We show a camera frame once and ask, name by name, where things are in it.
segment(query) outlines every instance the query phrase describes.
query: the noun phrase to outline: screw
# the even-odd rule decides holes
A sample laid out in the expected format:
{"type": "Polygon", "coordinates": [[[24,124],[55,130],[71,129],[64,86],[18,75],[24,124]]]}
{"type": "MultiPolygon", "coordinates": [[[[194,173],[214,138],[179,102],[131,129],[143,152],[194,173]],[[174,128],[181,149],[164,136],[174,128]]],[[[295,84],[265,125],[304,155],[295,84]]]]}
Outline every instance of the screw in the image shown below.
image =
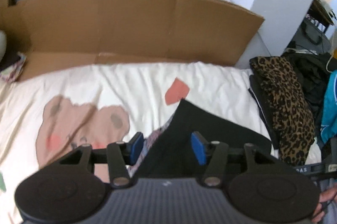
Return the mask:
{"type": "Polygon", "coordinates": [[[113,179],[113,184],[117,187],[125,186],[129,184],[129,179],[126,177],[116,177],[113,179]]]}
{"type": "Polygon", "coordinates": [[[209,187],[216,187],[220,185],[221,180],[216,176],[209,176],[204,180],[204,183],[209,187]]]}

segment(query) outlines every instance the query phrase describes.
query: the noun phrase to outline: folded leopard print clothing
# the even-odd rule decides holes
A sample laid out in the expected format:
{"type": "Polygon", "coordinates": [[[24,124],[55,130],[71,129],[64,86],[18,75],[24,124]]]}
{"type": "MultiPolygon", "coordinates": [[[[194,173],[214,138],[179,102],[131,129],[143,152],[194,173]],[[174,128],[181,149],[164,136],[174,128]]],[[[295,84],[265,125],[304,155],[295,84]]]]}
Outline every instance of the folded leopard print clothing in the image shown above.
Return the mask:
{"type": "Polygon", "coordinates": [[[250,67],[272,112],[280,159],[293,166],[304,165],[315,127],[291,64],[283,57],[256,57],[250,60],[250,67]]]}

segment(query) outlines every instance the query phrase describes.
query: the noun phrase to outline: black robotic device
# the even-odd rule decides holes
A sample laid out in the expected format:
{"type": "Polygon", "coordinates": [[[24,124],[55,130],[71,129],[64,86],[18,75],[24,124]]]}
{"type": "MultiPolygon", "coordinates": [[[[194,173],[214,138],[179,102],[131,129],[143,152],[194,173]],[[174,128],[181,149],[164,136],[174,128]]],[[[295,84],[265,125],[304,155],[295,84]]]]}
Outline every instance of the black robotic device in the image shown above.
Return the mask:
{"type": "Polygon", "coordinates": [[[295,169],[253,144],[232,149],[194,132],[203,175],[130,178],[125,165],[136,163],[143,142],[137,133],[106,149],[87,144],[24,180],[15,192],[24,224],[309,224],[320,194],[313,180],[337,178],[337,138],[323,163],[295,169]],[[93,174],[100,163],[108,164],[110,184],[93,174]],[[240,172],[227,175],[233,166],[240,172]]]}

